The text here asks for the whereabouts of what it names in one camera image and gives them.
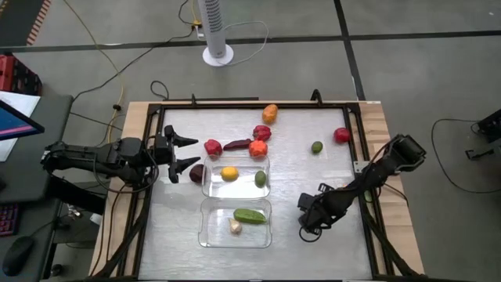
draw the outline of wooden board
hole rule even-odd
[[[132,102],[129,104],[127,117],[124,123],[124,130],[122,132],[122,138],[124,137],[137,137],[142,138],[144,132],[144,126],[146,123],[146,113],[148,110],[148,105],[150,103],[159,102]],[[165,104],[185,104],[188,105],[190,102],[162,102]],[[242,103],[241,101],[227,101],[227,102],[199,102],[199,103]],[[316,103],[315,101],[246,101],[245,103]],[[353,101],[325,101],[324,103],[353,103]],[[362,111],[362,121],[365,129],[366,139],[368,142],[369,153],[371,157],[381,148],[387,141],[390,140],[390,135],[387,130],[386,120],[384,118],[383,107],[379,102],[360,102],[360,108]],[[402,182],[399,177],[391,177],[388,183],[393,187],[401,190]],[[119,190],[122,186],[122,181],[119,179],[113,179],[110,187],[115,190]],[[105,220],[106,224],[101,225],[98,234],[98,240],[96,241],[96,247],[94,250],[94,255],[92,257],[91,269],[92,271],[96,261],[99,259],[99,263],[96,267],[95,273],[99,272],[100,269],[106,263],[106,248],[110,246],[110,256],[116,251],[118,245],[122,242],[124,237],[125,222],[128,217],[128,209],[131,200],[130,194],[120,195],[116,207],[114,209],[114,222],[111,228],[111,239],[108,240],[110,234],[110,210],[113,203],[115,193],[109,194],[109,199],[106,202]],[[423,265],[421,263],[420,253],[417,248],[416,238],[414,236],[413,225],[410,220],[409,210],[405,204],[405,201],[401,199],[398,195],[393,194],[388,190],[383,190],[380,196],[381,209],[383,212],[384,225],[386,226],[387,236],[390,242],[395,246],[398,253],[409,263],[409,265],[416,270],[418,273],[423,272]],[[140,211],[142,202],[139,202],[137,211]],[[103,232],[104,226],[104,240],[103,240],[103,251],[99,251],[101,248],[101,232]],[[136,242],[134,240],[129,248],[128,259],[125,267],[125,275],[132,275],[132,266],[135,258]],[[380,255],[380,250],[378,251],[378,265],[380,266],[380,272],[384,273],[384,262],[382,260],[382,255]]]

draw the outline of orange bell pepper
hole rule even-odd
[[[266,108],[263,110],[263,121],[267,124],[273,123],[278,112],[279,108],[275,104],[266,106]]]
[[[265,156],[268,153],[268,145],[264,141],[255,140],[249,145],[249,154],[252,157]]]

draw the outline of monitor screen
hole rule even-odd
[[[43,127],[0,101],[0,140],[44,132]]]

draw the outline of garlic clove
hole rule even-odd
[[[240,234],[240,232],[242,232],[242,223],[235,219],[229,219],[229,232],[235,235]]]

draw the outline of clear plastic container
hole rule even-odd
[[[259,199],[269,195],[269,159],[264,157],[207,157],[204,162],[202,192],[207,197],[225,199]],[[221,177],[224,167],[238,169],[238,179],[226,182]],[[254,177],[257,172],[266,174],[263,187],[256,186]]]
[[[239,235],[229,231],[229,219],[237,208],[248,208],[262,213],[263,224],[242,223]],[[208,198],[200,207],[202,220],[198,241],[204,247],[266,248],[272,243],[272,205],[261,200],[221,200]]]

